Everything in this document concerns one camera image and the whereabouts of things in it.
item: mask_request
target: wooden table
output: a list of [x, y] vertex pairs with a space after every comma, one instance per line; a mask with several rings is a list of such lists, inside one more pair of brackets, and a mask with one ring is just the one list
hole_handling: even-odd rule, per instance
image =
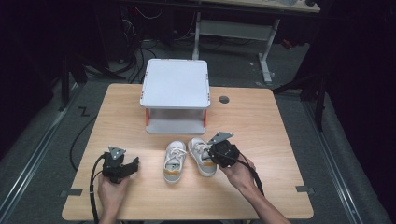
[[[180, 181], [169, 185], [163, 178], [167, 145], [174, 140], [188, 142], [194, 136], [206, 141], [217, 132], [231, 132], [232, 144], [255, 163], [265, 196], [287, 218], [311, 218], [313, 209], [303, 186], [299, 167], [280, 117], [274, 95], [266, 89], [210, 87], [211, 105], [203, 135], [148, 134], [145, 109], [139, 104], [141, 85], [109, 86], [91, 138], [78, 167], [72, 189], [80, 196], [68, 196], [63, 210], [67, 220], [92, 220], [89, 182], [97, 158], [108, 145], [126, 149], [124, 163], [140, 158], [139, 171], [131, 176], [119, 219], [253, 219], [251, 205], [218, 170], [202, 177], [188, 156]], [[228, 104], [220, 96], [230, 99]], [[102, 169], [100, 162], [97, 171]], [[98, 212], [101, 204], [96, 194]]]

